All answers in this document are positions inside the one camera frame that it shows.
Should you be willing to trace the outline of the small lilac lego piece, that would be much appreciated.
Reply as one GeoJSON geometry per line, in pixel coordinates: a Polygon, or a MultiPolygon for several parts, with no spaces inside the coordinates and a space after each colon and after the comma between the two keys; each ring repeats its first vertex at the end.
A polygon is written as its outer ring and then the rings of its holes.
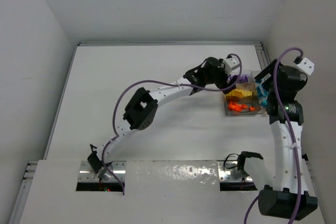
{"type": "Polygon", "coordinates": [[[240,76],[240,79],[239,79],[239,82],[240,83],[246,83],[246,82],[248,82],[248,76],[247,75],[241,75],[240,76]]]}

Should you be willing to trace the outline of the yellow lego plate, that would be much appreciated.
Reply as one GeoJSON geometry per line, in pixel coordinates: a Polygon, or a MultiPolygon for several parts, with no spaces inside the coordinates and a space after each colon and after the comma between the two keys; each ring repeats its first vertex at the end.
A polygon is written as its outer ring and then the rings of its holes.
{"type": "Polygon", "coordinates": [[[234,89],[228,94],[226,94],[227,97],[238,97],[238,98],[250,97],[252,95],[253,95],[252,91],[243,89],[234,89]]]}

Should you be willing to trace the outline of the large orange curved lego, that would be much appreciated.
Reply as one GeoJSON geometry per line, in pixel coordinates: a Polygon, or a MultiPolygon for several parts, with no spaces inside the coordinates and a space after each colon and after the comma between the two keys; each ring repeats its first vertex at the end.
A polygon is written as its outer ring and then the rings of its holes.
{"type": "Polygon", "coordinates": [[[230,111],[242,112],[243,110],[247,110],[247,105],[246,104],[240,104],[240,103],[237,103],[237,102],[229,102],[228,103],[228,109],[230,111]]]}

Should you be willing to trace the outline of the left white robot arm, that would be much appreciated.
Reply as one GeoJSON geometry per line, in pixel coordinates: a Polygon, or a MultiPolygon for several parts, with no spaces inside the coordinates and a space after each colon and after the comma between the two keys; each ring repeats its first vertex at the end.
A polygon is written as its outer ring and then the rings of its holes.
{"type": "Polygon", "coordinates": [[[87,161],[94,174],[103,180],[114,177],[114,172],[108,167],[107,157],[112,155],[117,146],[131,133],[145,130],[154,121],[157,110],[182,97],[194,95],[200,91],[209,91],[208,86],[216,86],[216,92],[229,93],[236,87],[237,77],[232,77],[235,69],[241,69],[241,59],[236,54],[226,58],[206,58],[200,65],[188,70],[173,83],[156,80],[143,80],[130,85],[119,96],[118,106],[126,92],[139,86],[124,108],[121,121],[116,122],[116,106],[112,115],[112,129],[115,136],[101,147],[92,146],[87,161]]]}

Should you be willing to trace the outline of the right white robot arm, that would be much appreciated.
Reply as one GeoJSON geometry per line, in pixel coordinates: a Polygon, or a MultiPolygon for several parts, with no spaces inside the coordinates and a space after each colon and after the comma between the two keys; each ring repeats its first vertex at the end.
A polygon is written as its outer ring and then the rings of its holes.
{"type": "Polygon", "coordinates": [[[301,132],[304,122],[301,104],[295,96],[314,71],[308,58],[297,58],[295,67],[273,61],[255,80],[270,77],[261,86],[268,91],[266,111],[275,143],[275,172],[271,173],[259,153],[243,151],[237,170],[252,178],[262,215],[299,221],[317,209],[318,200],[309,194],[302,173],[301,132]]]}

